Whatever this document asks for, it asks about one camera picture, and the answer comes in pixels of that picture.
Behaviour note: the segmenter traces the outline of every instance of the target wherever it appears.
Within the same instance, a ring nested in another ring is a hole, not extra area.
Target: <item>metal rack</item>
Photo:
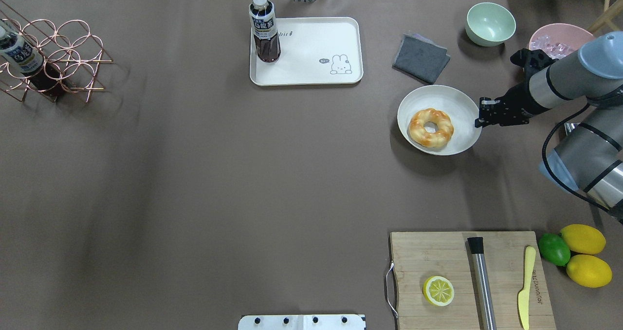
[[[101,64],[111,64],[113,59],[104,49],[100,37],[91,33],[91,27],[85,21],[72,19],[56,26],[48,19],[28,20],[6,2],[0,0],[0,19],[12,26],[29,41],[44,57],[44,66],[38,73],[56,80],[56,85],[87,103],[93,92],[106,88],[97,76]],[[29,82],[27,77],[0,60],[0,91],[17,101],[24,102],[29,91],[43,95],[51,102],[56,97],[45,95]],[[60,77],[53,77],[46,72],[46,65],[52,65]]]

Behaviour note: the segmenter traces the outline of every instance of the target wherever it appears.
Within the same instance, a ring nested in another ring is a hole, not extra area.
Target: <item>folded towel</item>
[[[450,61],[448,49],[425,37],[405,35],[394,60],[394,67],[433,84]]]

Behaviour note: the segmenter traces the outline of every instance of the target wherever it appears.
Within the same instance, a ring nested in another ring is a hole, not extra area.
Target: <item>bread ring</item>
[[[424,124],[432,122],[437,125],[437,132],[431,133],[424,128]],[[436,109],[418,111],[409,123],[411,139],[421,146],[442,147],[450,141],[454,133],[454,126],[447,113]]]

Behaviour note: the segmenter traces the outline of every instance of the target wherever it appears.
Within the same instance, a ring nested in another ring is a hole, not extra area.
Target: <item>brown tabletop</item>
[[[605,234],[614,280],[583,288],[544,263],[558,328],[623,323],[623,226],[537,170],[547,133],[584,102],[436,157],[399,132],[398,105],[422,84],[391,68],[417,32],[452,57],[438,84],[497,97],[537,28],[587,27],[601,0],[274,0],[279,17],[356,19],[365,74],[273,88],[249,79],[251,0],[5,1],[84,19],[116,63],[87,105],[0,97],[0,328],[233,330],[243,314],[355,312],[392,329],[389,232],[572,223]],[[505,44],[465,35],[480,1],[514,13]]]

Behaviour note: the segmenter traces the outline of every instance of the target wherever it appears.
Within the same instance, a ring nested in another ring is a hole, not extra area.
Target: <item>bottle label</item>
[[[269,13],[265,17],[251,17],[253,34],[259,39],[270,39],[277,34],[275,14]]]
[[[43,65],[43,56],[22,36],[18,36],[18,41],[10,48],[0,50],[0,54],[22,73],[33,73]]]

